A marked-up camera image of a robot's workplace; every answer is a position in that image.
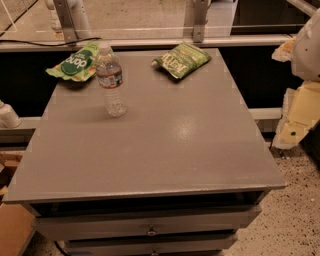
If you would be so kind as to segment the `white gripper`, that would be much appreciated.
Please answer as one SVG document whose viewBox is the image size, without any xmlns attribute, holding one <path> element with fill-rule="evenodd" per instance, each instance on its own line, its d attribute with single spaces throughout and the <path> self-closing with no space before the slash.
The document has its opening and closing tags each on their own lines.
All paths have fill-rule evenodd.
<svg viewBox="0 0 320 256">
<path fill-rule="evenodd" d="M 283 98 L 282 117 L 272 145 L 286 150 L 297 146 L 320 121 L 320 9 L 299 31 L 296 40 L 282 43 L 271 58 L 291 61 L 292 73 L 306 80 L 297 89 L 288 88 Z"/>
</svg>

